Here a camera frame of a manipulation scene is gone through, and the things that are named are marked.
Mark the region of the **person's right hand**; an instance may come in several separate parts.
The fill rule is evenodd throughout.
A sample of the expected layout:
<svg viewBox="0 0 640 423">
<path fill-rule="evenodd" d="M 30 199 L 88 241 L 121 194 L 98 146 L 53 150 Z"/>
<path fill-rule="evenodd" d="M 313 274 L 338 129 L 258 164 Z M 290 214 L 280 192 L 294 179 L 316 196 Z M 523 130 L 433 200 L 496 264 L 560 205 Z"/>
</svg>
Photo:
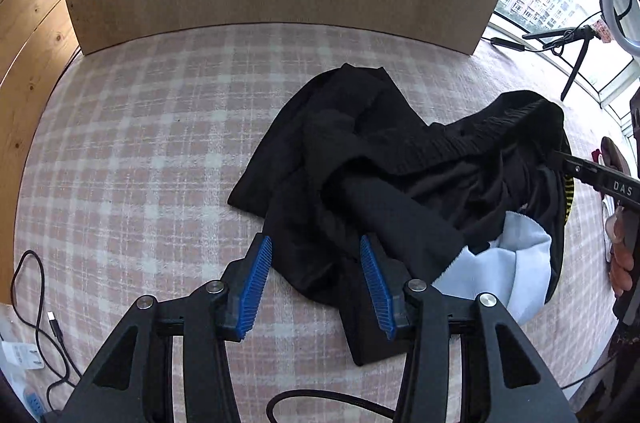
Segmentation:
<svg viewBox="0 0 640 423">
<path fill-rule="evenodd" d="M 608 277 L 616 297 L 631 290 L 634 279 L 634 247 L 638 239 L 639 217 L 636 212 L 617 206 L 605 221 L 605 234 L 611 241 L 608 250 Z"/>
</svg>

